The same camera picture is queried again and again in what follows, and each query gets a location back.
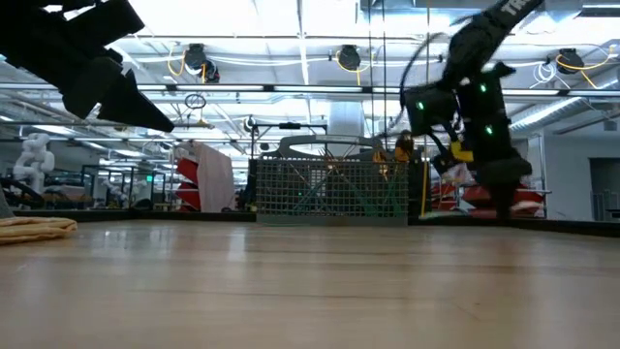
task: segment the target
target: towel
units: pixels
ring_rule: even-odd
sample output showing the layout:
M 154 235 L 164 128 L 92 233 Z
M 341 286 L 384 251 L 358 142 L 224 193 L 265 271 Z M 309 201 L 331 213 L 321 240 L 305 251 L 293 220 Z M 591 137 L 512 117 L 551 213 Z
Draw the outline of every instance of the towel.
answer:
M 67 218 L 4 218 L 0 219 L 0 244 L 66 238 L 77 226 Z

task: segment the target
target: ceiling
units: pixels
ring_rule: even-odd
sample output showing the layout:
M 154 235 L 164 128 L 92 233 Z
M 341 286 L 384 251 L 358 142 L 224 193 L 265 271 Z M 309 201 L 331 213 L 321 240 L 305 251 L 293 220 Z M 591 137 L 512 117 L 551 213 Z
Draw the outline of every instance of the ceiling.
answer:
M 425 51 L 408 76 L 408 84 L 436 80 L 444 64 L 440 55 L 447 53 L 450 34 L 458 28 L 450 23 L 460 17 L 478 12 L 493 1 L 442 1 L 440 8 L 431 8 L 430 21 L 425 1 L 385 0 L 386 20 L 383 20 L 382 2 L 365 0 L 175 0 L 173 2 L 131 0 L 145 27 L 136 35 L 112 44 L 110 48 L 124 57 L 126 69 L 132 69 L 139 84 L 199 84 L 200 79 L 187 72 L 177 76 L 181 68 L 182 51 L 189 44 L 205 44 L 206 54 L 218 66 L 221 85 L 229 84 L 292 84 L 322 86 L 397 86 L 412 53 L 424 40 L 427 28 L 444 31 Z M 598 6 L 614 9 L 610 1 L 586 1 L 590 13 Z M 78 13 L 67 14 L 67 17 Z M 534 17 L 528 25 L 515 29 L 498 49 L 492 61 L 502 60 L 516 68 L 516 73 L 503 79 L 506 89 L 595 89 L 593 85 L 605 83 L 607 76 L 614 76 L 619 61 L 614 53 L 618 37 L 615 30 L 620 24 L 616 16 L 577 16 L 561 23 L 552 22 L 548 16 Z M 332 59 L 342 45 L 356 45 L 362 60 L 359 79 L 356 73 L 344 71 Z M 586 66 L 605 64 L 587 71 L 590 84 L 582 74 L 562 75 L 549 71 L 543 65 L 547 58 L 554 59 L 560 48 L 575 48 Z M 364 69 L 372 59 L 372 67 Z M 14 137 L 16 127 L 10 122 L 31 123 L 60 122 L 58 126 L 39 128 L 57 137 L 101 139 L 93 141 L 102 153 L 124 156 L 112 149 L 132 149 L 148 156 L 166 158 L 159 146 L 146 140 L 201 139 L 230 154 L 243 164 L 249 153 L 249 134 L 243 131 L 243 120 L 253 115 L 261 123 L 301 122 L 326 124 L 330 105 L 342 100 L 362 104 L 366 116 L 366 136 L 383 129 L 400 112 L 397 95 L 385 97 L 382 93 L 283 93 L 204 91 L 207 105 L 200 110 L 188 110 L 185 98 L 193 93 L 166 90 L 145 92 L 157 107 L 180 126 L 170 134 L 162 134 L 138 127 L 120 131 L 97 121 L 96 113 L 80 126 L 66 126 L 76 122 L 63 108 L 61 96 L 53 90 L 29 90 L 18 83 L 43 82 L 31 74 L 0 64 L 0 84 L 14 82 L 11 89 L 0 86 L 0 113 L 11 121 L 0 120 L 3 138 Z M 508 115 L 517 119 L 527 116 L 534 108 L 544 108 L 558 103 L 557 96 L 511 96 L 507 98 Z M 589 118 L 599 117 L 614 106 L 610 98 L 597 98 L 601 111 L 580 112 L 566 117 L 557 125 L 528 128 L 515 132 L 516 137 L 546 130 L 556 132 Z M 199 120 L 215 128 L 196 127 Z M 406 128 L 406 118 L 398 127 Z M 597 126 L 591 133 L 597 134 Z M 308 134 L 311 131 L 272 129 L 263 136 L 266 143 L 276 146 L 279 139 L 290 135 Z M 608 137 L 614 133 L 605 132 Z M 105 139 L 132 139 L 133 142 L 106 142 Z M 230 146 L 230 139 L 242 140 L 243 151 Z

